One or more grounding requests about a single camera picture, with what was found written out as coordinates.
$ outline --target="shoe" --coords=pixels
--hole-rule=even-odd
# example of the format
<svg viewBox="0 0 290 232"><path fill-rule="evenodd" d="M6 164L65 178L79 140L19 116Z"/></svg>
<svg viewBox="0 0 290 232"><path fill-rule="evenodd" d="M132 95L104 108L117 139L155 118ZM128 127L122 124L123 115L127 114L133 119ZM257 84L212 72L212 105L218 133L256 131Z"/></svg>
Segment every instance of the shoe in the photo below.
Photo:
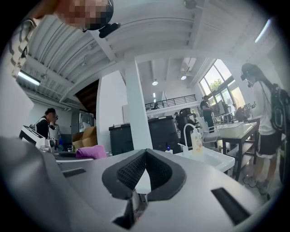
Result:
<svg viewBox="0 0 290 232"><path fill-rule="evenodd" d="M257 184L257 179L247 175L244 177L243 182L248 184L251 188L254 188Z"/></svg>
<svg viewBox="0 0 290 232"><path fill-rule="evenodd" d="M269 186L270 182L268 180L259 182L259 184L257 184L257 188L259 189L262 196L268 194Z"/></svg>

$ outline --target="black shorts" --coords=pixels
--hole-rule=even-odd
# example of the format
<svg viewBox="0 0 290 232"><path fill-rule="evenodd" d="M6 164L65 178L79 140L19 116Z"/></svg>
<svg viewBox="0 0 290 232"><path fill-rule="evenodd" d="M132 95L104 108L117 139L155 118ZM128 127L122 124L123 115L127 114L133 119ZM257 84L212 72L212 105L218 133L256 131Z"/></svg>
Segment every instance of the black shorts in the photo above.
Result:
<svg viewBox="0 0 290 232"><path fill-rule="evenodd" d="M258 141L258 157L261 158L272 158L275 154L277 149L281 145L281 138L282 134L276 132L272 135L261 135L259 134L259 141Z"/></svg>

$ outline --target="white chair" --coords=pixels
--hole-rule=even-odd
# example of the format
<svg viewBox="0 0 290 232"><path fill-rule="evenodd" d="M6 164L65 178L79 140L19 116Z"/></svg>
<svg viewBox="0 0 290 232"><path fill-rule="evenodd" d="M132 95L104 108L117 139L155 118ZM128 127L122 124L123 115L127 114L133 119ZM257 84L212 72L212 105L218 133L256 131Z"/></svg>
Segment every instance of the white chair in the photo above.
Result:
<svg viewBox="0 0 290 232"><path fill-rule="evenodd" d="M218 129L215 128L216 126L208 127L208 124L201 117L196 117L195 119L200 124L203 143L212 143L221 139Z"/></svg>

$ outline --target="column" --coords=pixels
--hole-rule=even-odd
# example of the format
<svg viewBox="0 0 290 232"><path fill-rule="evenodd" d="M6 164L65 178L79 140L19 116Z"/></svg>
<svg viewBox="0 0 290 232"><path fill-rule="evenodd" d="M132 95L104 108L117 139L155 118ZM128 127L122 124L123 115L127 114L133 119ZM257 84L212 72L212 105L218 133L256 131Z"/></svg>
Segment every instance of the column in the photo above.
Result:
<svg viewBox="0 0 290 232"><path fill-rule="evenodd" d="M127 100L134 149L153 148L134 53L125 53Z"/></svg>

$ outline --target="black backpack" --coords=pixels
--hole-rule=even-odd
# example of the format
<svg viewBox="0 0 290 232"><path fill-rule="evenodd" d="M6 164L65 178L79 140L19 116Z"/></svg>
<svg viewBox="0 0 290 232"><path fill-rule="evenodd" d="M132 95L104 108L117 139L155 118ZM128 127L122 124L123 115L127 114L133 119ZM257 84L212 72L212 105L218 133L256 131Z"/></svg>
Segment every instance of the black backpack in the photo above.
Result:
<svg viewBox="0 0 290 232"><path fill-rule="evenodd" d="M276 131L287 135L290 129L290 97L277 84L271 90L271 123Z"/></svg>

